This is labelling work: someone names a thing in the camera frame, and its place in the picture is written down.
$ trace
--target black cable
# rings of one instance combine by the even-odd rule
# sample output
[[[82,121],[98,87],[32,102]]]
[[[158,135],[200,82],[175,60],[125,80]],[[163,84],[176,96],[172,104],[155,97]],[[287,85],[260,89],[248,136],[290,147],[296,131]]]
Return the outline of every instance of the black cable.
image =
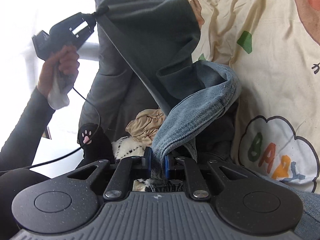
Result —
[[[92,134],[92,136],[91,136],[91,138],[90,138],[90,140],[92,140],[92,139],[94,138],[95,134],[97,133],[98,129],[99,129],[100,126],[101,126],[101,116],[100,116],[97,108],[94,106],[93,103],[91,103],[91,102],[88,101],[86,98],[84,98],[74,87],[73,87],[73,90],[74,90],[79,96],[81,96],[89,105],[91,105],[91,106],[96,110],[96,112],[97,112],[97,114],[98,114],[99,124],[98,124],[98,127],[96,128],[96,130],[94,131],[94,133]],[[79,148],[75,149],[74,151],[72,151],[72,152],[70,152],[70,153],[68,153],[68,154],[66,154],[66,155],[63,155],[62,157],[59,157],[59,158],[57,158],[57,159],[54,159],[54,160],[51,160],[51,161],[47,161],[47,162],[44,162],[44,163],[38,163],[38,164],[35,164],[35,165],[31,165],[31,166],[22,167],[22,169],[31,169],[31,168],[35,168],[35,167],[39,167],[39,166],[43,166],[43,165],[47,165],[47,164],[50,164],[50,163],[54,163],[54,162],[60,161],[60,160],[62,160],[62,159],[64,159],[64,158],[67,158],[67,157],[69,157],[70,155],[76,153],[76,152],[79,151],[82,147],[83,147],[83,146],[80,146]],[[8,172],[8,171],[13,171],[13,170],[0,171],[0,173],[6,173],[6,172]]]

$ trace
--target black circular pad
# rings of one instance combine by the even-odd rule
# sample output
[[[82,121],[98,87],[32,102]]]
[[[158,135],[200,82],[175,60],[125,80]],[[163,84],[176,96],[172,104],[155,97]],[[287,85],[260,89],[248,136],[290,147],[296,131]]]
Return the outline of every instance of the black circular pad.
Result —
[[[39,195],[35,200],[35,206],[40,211],[55,213],[66,209],[72,202],[71,197],[61,191],[50,191]]]
[[[259,213],[269,213],[280,206],[277,196],[261,191],[249,193],[243,198],[243,203],[247,208]]]

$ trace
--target cloud graphic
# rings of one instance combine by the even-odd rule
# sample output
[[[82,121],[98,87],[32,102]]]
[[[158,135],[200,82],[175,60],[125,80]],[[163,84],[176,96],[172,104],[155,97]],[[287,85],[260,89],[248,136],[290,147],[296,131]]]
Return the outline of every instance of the cloud graphic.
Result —
[[[305,138],[282,116],[259,115],[246,127],[239,146],[241,165],[299,190],[314,192],[319,159]]]

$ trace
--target metal screw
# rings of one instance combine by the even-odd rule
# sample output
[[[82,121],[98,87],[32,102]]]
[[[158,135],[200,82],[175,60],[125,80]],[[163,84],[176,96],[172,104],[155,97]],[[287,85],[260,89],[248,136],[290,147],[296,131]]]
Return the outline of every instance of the metal screw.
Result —
[[[105,196],[108,198],[116,198],[116,197],[120,197],[121,194],[122,194],[122,192],[120,190],[113,189],[113,190],[107,191],[105,193]]]
[[[196,190],[193,195],[196,197],[196,198],[205,198],[207,196],[209,196],[209,193],[205,190]]]

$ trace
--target cream fabric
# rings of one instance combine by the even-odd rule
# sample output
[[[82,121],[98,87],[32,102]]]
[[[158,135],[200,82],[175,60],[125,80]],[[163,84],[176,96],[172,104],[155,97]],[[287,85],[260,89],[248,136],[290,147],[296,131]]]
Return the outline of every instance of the cream fabric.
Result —
[[[125,129],[137,142],[151,146],[153,138],[164,122],[165,115],[161,109],[146,109],[140,112]]]
[[[243,86],[233,160],[320,193],[320,0],[189,1],[201,25],[193,60],[229,65]]]

